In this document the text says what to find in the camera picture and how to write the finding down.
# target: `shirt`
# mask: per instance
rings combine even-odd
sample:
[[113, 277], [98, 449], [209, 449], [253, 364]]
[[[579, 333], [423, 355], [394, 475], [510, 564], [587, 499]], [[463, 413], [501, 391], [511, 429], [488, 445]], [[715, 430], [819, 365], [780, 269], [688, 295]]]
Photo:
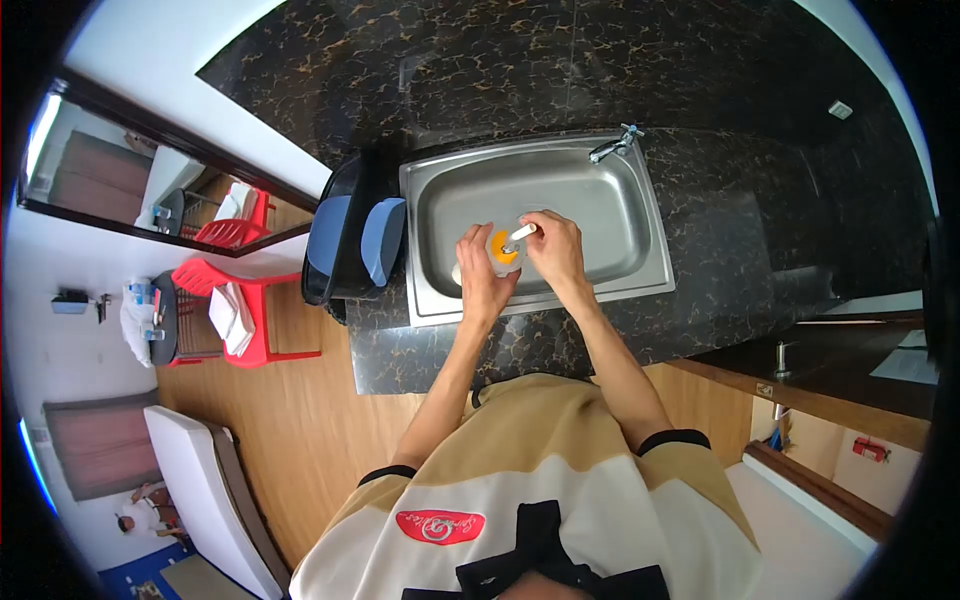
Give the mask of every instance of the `shirt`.
[[746, 598], [760, 555], [709, 442], [632, 452], [600, 388], [489, 386], [419, 470], [364, 477], [294, 573], [295, 600], [495, 598], [536, 570], [594, 598]]
[[166, 525], [160, 524], [160, 515], [146, 498], [140, 498], [136, 502], [125, 498], [120, 504], [120, 515], [133, 519], [133, 528], [130, 530], [133, 534], [155, 536], [158, 530], [166, 529]]

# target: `person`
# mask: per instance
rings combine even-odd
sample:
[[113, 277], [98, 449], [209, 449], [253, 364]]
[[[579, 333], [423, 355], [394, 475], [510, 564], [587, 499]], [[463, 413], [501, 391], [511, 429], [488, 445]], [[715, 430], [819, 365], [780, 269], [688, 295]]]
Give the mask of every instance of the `person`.
[[456, 246], [464, 314], [391, 463], [300, 563], [300, 598], [746, 598], [760, 555], [706, 436], [674, 429], [604, 316], [581, 232], [524, 215], [533, 266], [583, 333], [598, 385], [545, 373], [464, 407], [519, 273], [494, 276], [474, 225]]
[[170, 501], [170, 493], [165, 487], [150, 492], [151, 487], [149, 483], [143, 484], [120, 504], [117, 515], [120, 531], [161, 538], [182, 535], [183, 529], [176, 526], [180, 516]]

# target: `marble countertop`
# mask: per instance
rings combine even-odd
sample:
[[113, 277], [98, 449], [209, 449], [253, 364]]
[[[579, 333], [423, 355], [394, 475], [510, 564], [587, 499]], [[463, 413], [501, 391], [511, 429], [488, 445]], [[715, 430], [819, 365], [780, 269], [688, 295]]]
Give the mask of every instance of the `marble countertop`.
[[[677, 289], [601, 308], [640, 364], [744, 342], [839, 303], [830, 292], [828, 197], [821, 197], [800, 148], [673, 129], [650, 130], [639, 146]], [[358, 393], [421, 393], [433, 383], [457, 325], [411, 327], [407, 310], [403, 265], [378, 299], [347, 302]], [[473, 387], [529, 372], [592, 374], [583, 337], [565, 310], [501, 317]]]

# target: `curtain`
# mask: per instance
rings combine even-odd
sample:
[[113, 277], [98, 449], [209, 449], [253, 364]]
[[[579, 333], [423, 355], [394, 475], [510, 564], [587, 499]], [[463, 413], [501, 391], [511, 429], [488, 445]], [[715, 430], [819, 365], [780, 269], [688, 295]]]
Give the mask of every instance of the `curtain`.
[[63, 147], [48, 202], [133, 225], [152, 163], [122, 146], [73, 131]]
[[44, 403], [50, 441], [73, 499], [126, 492], [162, 479], [143, 409], [156, 390], [86, 402]]

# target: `sink basin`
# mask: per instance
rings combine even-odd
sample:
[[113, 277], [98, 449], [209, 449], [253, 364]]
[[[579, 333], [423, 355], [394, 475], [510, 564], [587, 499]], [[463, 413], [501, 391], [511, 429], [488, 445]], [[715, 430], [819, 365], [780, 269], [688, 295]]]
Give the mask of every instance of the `sink basin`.
[[[638, 146], [590, 164], [616, 132], [497, 144], [400, 167], [409, 233], [407, 298], [412, 326], [463, 318], [451, 271], [470, 225], [515, 223], [549, 208], [583, 232], [584, 269], [599, 301], [672, 292], [673, 269], [653, 185]], [[561, 306], [529, 262], [505, 315]]]

